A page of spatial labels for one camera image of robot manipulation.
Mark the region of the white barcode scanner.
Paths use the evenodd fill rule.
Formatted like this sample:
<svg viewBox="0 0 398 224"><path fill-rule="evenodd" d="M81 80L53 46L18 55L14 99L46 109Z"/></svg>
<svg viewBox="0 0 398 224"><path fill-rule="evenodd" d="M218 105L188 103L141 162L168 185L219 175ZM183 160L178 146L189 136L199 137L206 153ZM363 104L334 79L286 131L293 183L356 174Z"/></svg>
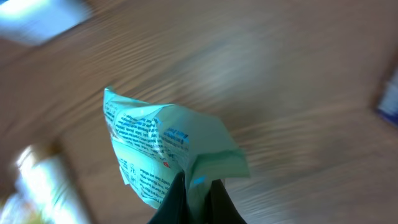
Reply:
<svg viewBox="0 0 398 224"><path fill-rule="evenodd" d="M397 128L397 67L382 83L376 112L383 120Z"/></svg>

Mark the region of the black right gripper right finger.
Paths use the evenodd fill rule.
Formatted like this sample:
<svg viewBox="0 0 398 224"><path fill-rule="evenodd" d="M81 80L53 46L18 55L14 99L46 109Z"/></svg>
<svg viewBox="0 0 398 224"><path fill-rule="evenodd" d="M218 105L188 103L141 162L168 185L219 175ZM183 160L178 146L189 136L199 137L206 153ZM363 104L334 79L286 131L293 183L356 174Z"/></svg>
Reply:
<svg viewBox="0 0 398 224"><path fill-rule="evenodd" d="M220 179L211 183L206 208L207 220L210 224L246 224Z"/></svg>

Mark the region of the white cream tube gold cap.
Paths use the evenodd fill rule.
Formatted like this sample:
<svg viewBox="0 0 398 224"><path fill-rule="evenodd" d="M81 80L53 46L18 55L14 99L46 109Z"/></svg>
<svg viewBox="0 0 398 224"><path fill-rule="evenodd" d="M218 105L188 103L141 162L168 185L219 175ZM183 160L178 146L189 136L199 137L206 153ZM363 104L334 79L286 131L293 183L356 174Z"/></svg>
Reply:
<svg viewBox="0 0 398 224"><path fill-rule="evenodd" d="M90 213L62 155L49 145L25 147L16 160L16 188L46 223L90 224Z"/></svg>

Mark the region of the teal wet wipes packet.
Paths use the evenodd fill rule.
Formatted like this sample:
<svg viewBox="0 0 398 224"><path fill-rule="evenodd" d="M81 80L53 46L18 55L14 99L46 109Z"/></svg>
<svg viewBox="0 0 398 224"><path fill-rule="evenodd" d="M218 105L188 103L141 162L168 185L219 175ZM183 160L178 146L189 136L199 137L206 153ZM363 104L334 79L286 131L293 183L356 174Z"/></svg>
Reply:
<svg viewBox="0 0 398 224"><path fill-rule="evenodd" d="M104 89L103 113L125 183L155 209L175 175L184 172L189 217L198 223L214 180L249 176L243 150L214 116L135 100L110 88Z"/></svg>

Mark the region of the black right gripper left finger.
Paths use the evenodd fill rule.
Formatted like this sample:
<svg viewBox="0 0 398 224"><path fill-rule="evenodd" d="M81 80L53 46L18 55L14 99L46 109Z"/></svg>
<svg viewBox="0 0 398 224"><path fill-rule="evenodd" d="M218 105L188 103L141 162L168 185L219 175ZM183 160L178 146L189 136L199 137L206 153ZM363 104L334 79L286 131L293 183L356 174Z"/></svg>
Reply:
<svg viewBox="0 0 398 224"><path fill-rule="evenodd" d="M148 224L188 224L185 173L179 172Z"/></svg>

